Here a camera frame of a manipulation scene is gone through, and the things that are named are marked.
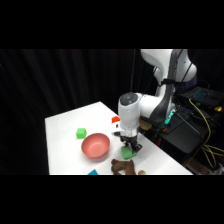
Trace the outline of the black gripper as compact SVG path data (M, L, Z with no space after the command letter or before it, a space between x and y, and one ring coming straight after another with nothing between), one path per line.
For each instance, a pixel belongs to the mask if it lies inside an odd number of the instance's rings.
M129 144L134 145L133 146L133 152L134 153L138 153L142 149L142 145L138 144L138 142L137 142L137 135L135 135L133 137L128 137L124 133L121 133L120 134L120 140L121 140L121 142L125 143L125 148L127 150L131 150Z

